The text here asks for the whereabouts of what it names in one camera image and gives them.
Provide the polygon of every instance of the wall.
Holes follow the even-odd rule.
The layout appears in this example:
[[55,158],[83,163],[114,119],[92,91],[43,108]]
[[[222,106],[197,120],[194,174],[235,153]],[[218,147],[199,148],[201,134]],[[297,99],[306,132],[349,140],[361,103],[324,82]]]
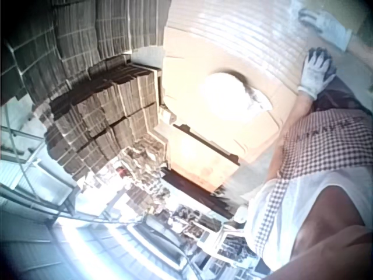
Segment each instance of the wall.
[[[71,228],[73,240],[60,226],[49,229],[43,223],[1,213],[1,251],[17,271],[19,279],[68,280],[102,279],[107,270],[115,279],[161,280],[154,269],[157,267],[169,275],[169,280],[182,279],[180,272],[164,263],[140,244],[126,229],[117,232],[124,243],[105,227]],[[124,244],[135,248],[127,251]],[[142,264],[138,257],[151,262]]]
[[48,228],[1,213],[1,251],[19,279],[82,279],[54,243]]

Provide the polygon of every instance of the work glove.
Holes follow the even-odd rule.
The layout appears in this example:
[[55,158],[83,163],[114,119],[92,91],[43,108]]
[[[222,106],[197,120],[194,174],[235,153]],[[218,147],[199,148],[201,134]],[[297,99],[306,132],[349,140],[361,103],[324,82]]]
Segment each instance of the work glove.
[[310,49],[303,63],[298,90],[302,90],[316,100],[317,95],[334,79],[336,70],[332,57],[326,49]]
[[323,11],[313,12],[308,9],[301,9],[298,19],[305,25],[311,25],[325,41],[335,45],[342,51],[346,51],[351,39],[351,29],[345,28],[334,16]]

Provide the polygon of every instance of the gloved hand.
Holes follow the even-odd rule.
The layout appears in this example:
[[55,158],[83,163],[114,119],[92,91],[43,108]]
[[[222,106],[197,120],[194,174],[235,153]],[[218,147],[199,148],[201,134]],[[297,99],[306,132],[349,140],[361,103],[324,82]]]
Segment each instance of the gloved hand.
[[335,76],[336,67],[333,65],[332,57],[328,51],[323,48],[317,48],[317,50],[312,48],[305,57],[301,84],[298,90],[302,90],[316,100],[317,95],[326,88]]
[[325,41],[335,45],[342,51],[346,51],[351,39],[351,29],[346,29],[334,16],[323,11],[313,12],[308,9],[301,9],[298,13],[300,22],[316,28],[316,32]]

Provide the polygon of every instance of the metal railing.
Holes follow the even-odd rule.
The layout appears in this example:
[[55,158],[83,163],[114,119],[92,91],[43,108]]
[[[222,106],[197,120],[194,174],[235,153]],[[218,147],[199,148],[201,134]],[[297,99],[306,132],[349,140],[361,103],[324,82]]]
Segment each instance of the metal railing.
[[[45,139],[40,136],[36,136],[36,135],[28,134],[22,131],[18,131],[15,129],[11,129],[10,121],[9,121],[8,105],[5,104],[3,106],[3,109],[5,113],[6,127],[2,125],[1,131],[7,132],[9,134],[9,139],[12,144],[12,150],[13,150],[13,154],[15,155],[15,157],[6,155],[6,156],[2,156],[1,160],[5,160],[7,162],[12,162],[13,164],[17,164],[19,166],[20,172],[16,174],[16,177],[12,180],[10,185],[0,184],[1,197],[3,197],[4,199],[8,201],[17,203],[18,205],[21,205],[32,211],[37,211],[39,213],[48,215],[49,217],[52,218],[53,221],[56,221],[56,219],[63,217],[63,218],[68,218],[68,219],[74,219],[74,220],[85,221],[85,222],[94,222],[94,223],[117,223],[119,225],[127,224],[127,223],[119,222],[115,219],[112,219],[110,217],[110,214],[108,214],[108,216],[97,216],[97,215],[92,215],[89,213],[75,211],[75,207],[74,207],[75,196],[80,191],[80,188],[78,186],[72,186],[64,182],[60,178],[56,177],[54,174],[51,174],[47,169],[43,167],[41,163],[36,161],[37,155],[39,154],[39,152],[43,148],[45,148]],[[24,137],[27,139],[31,139],[34,141],[40,141],[40,143],[37,145],[35,150],[32,151],[31,155],[29,156],[27,160],[20,158],[14,138],[13,138],[14,135]],[[67,196],[67,198],[64,200],[64,202],[61,205],[57,205],[50,201],[40,198],[40,196],[37,194],[37,190],[35,186],[32,185],[31,181],[29,180],[26,174],[28,169],[31,167],[32,168],[36,167],[39,172],[47,175],[49,178],[71,189],[69,195]],[[27,191],[24,188],[19,187],[19,184],[23,178],[27,182],[27,186],[29,186],[31,192]]]

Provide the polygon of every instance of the cardboard sheet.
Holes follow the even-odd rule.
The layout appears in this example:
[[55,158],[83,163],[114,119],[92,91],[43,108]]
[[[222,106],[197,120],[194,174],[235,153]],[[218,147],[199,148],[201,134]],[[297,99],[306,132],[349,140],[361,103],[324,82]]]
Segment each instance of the cardboard sheet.
[[171,168],[207,191],[213,192],[239,166],[197,139],[171,127],[168,139]]
[[[205,38],[167,27],[165,49],[163,87],[167,107],[198,134],[225,151],[248,162],[255,160],[271,144],[266,143],[275,140],[296,95],[274,76]],[[210,112],[200,93],[200,85],[212,73],[231,71],[240,73],[250,86],[263,92],[273,110],[261,113],[250,122],[227,121]]]

